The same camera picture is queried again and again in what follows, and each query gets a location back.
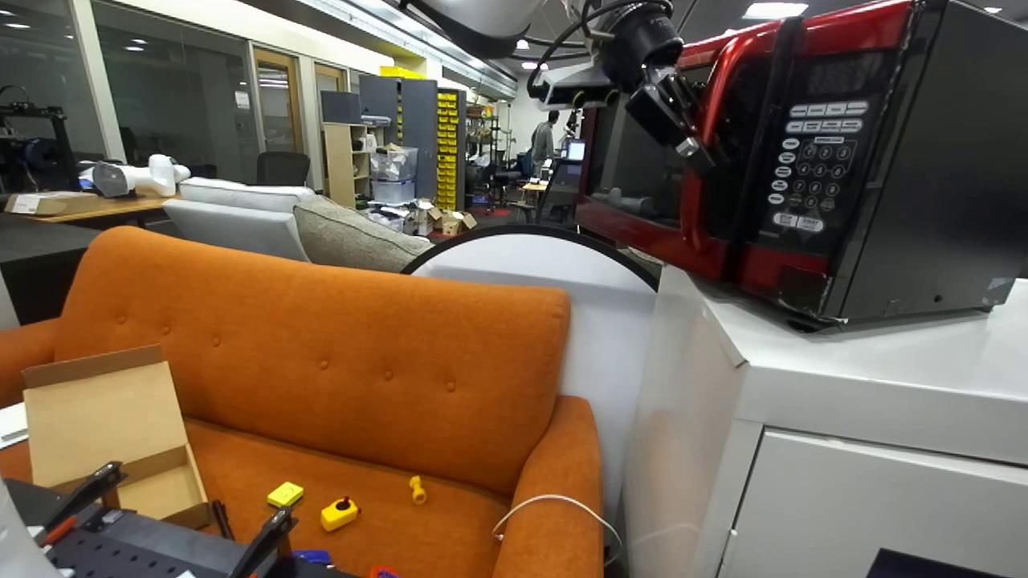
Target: yellow sponge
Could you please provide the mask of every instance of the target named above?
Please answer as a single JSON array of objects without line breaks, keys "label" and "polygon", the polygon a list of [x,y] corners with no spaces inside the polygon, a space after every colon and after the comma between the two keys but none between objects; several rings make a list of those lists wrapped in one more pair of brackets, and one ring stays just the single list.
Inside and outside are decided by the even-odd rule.
[{"label": "yellow sponge", "polygon": [[303,489],[287,481],[267,495],[267,503],[277,508],[284,508],[292,506],[302,497]]},{"label": "yellow sponge", "polygon": [[322,528],[327,532],[338,530],[357,519],[359,511],[360,508],[350,499],[350,496],[342,500],[336,500],[322,510]]}]

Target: microwave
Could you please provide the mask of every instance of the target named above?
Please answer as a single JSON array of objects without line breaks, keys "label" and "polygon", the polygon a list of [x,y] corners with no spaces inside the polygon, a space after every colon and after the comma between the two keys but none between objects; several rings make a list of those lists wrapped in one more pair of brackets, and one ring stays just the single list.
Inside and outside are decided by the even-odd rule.
[{"label": "microwave", "polygon": [[1026,61],[1028,30],[956,0],[687,44],[714,168],[590,114],[577,221],[820,323],[990,310],[1028,250]]}]

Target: yellow plastic part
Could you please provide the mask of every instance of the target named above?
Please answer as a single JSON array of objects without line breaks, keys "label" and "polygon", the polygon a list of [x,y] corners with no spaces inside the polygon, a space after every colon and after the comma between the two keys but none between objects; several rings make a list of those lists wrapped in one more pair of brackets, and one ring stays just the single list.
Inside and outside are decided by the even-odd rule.
[{"label": "yellow plastic part", "polygon": [[326,532],[339,530],[343,526],[346,526],[357,519],[357,512],[359,511],[360,508],[358,508],[357,504],[348,497],[343,498],[342,500],[336,500],[335,502],[329,504],[327,508],[322,510],[322,528],[324,528]]},{"label": "yellow plastic part", "polygon": [[415,506],[420,506],[421,504],[424,504],[429,500],[429,495],[426,494],[425,489],[421,487],[421,476],[415,475],[414,477],[410,478],[409,485],[410,490],[412,491],[410,494],[410,500],[414,503]]},{"label": "yellow plastic part", "polygon": [[277,508],[284,508],[292,506],[302,497],[303,489],[287,481],[267,495],[267,503]]}]

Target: cardboard lid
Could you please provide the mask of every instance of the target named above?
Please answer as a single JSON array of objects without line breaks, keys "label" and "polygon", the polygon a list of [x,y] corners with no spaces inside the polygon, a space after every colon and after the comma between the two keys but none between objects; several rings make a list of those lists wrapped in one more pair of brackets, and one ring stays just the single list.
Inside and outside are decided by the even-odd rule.
[{"label": "cardboard lid", "polygon": [[188,442],[159,346],[22,373],[32,476],[39,485],[58,485],[111,460],[134,462]]}]

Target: ceiling light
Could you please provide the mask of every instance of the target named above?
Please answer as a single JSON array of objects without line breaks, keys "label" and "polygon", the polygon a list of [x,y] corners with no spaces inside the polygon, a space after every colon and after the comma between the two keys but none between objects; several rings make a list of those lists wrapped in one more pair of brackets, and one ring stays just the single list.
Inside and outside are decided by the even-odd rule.
[{"label": "ceiling light", "polygon": [[793,2],[755,2],[746,8],[746,13],[742,14],[742,17],[754,21],[773,21],[798,16],[806,9],[806,4]]}]

